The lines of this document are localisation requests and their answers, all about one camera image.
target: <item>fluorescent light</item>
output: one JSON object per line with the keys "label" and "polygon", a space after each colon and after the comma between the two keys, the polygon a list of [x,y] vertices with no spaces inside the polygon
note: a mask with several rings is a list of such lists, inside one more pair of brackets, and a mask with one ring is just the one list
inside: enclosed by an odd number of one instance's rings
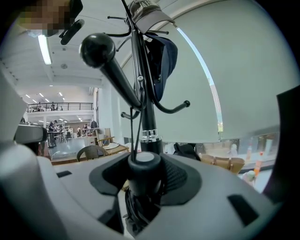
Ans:
{"label": "fluorescent light", "polygon": [[49,53],[47,38],[44,35],[38,36],[38,43],[39,43],[39,47],[41,49],[45,64],[51,65],[52,61],[51,61],[51,57],[50,57],[50,53]]}
{"label": "fluorescent light", "polygon": [[184,39],[187,41],[187,43],[189,44],[189,46],[192,48],[193,52],[195,53],[198,61],[200,62],[201,64],[201,67],[203,68],[204,70],[204,73],[206,75],[206,78],[208,80],[208,83],[210,85],[210,90],[211,90],[211,93],[212,95],[216,96],[216,98],[213,97],[213,100],[214,100],[214,103],[215,103],[215,109],[216,109],[216,114],[217,114],[217,121],[218,121],[218,124],[220,123],[223,123],[223,118],[222,118],[222,112],[221,112],[221,106],[220,106],[220,101],[219,101],[219,96],[218,96],[218,92],[217,90],[215,91],[215,94],[214,94],[214,91],[212,90],[212,86],[215,85],[214,81],[212,80],[212,76],[210,74],[210,71],[203,59],[203,57],[201,56],[201,54],[199,53],[198,49],[196,48],[196,46],[193,44],[193,42],[189,39],[189,37],[179,28],[177,27],[176,28],[177,31],[184,37]]}

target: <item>cap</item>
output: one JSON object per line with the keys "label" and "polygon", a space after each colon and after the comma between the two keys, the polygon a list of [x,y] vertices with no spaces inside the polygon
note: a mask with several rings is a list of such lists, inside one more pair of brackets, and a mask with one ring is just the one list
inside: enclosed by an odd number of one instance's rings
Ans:
{"label": "cap", "polygon": [[158,101],[163,97],[167,78],[175,69],[178,49],[175,43],[165,37],[159,37],[154,33],[146,34],[152,39],[145,41],[149,50],[148,60],[151,75],[154,82],[155,95]]}
{"label": "cap", "polygon": [[160,6],[150,0],[134,0],[129,5],[132,20],[136,27],[145,34],[152,26],[162,21],[175,23],[167,14],[163,13]]}

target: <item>railing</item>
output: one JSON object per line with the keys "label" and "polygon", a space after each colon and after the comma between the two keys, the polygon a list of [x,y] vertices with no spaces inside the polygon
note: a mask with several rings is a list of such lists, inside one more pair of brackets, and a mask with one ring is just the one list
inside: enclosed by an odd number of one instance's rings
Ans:
{"label": "railing", "polygon": [[27,106],[28,113],[68,110],[93,110],[92,103],[37,103]]}

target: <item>ceiling light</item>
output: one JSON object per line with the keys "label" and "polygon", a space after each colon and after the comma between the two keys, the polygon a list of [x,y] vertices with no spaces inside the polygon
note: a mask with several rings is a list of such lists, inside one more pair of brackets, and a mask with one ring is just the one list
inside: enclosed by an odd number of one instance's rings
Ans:
{"label": "ceiling light", "polygon": [[40,35],[40,36],[38,36],[38,43],[39,43],[39,47],[41,49],[45,64],[51,65],[52,61],[51,61],[51,57],[50,57],[50,53],[49,53],[48,39],[44,35]]}

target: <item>ceiling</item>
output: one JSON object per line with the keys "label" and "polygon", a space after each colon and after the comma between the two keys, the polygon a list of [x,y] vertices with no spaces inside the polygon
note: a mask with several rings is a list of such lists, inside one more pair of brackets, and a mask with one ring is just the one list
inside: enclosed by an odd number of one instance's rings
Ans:
{"label": "ceiling", "polygon": [[17,93],[23,98],[23,101],[27,104],[35,104],[36,102],[47,103],[45,98],[51,103],[93,103],[93,96],[90,95],[90,89],[88,87],[78,86],[24,86],[17,87]]}
{"label": "ceiling", "polygon": [[[158,2],[163,11],[173,17],[182,12],[184,7],[207,0],[160,0]],[[37,87],[54,86],[84,86],[101,87],[105,81],[98,69],[86,66],[80,59],[78,49],[82,40],[95,32],[125,33],[126,24],[121,20],[107,19],[107,16],[125,17],[125,11],[120,0],[82,0],[83,10],[77,19],[83,19],[85,25],[66,45],[60,44],[60,38],[55,35],[48,38],[52,65],[45,65],[39,48],[38,38],[30,37],[24,29],[13,26],[7,34],[4,44],[0,48],[0,70],[8,81],[18,90],[35,89]],[[123,38],[113,37],[115,45],[119,45]],[[122,64],[131,53],[128,41],[116,53],[117,61]]]}

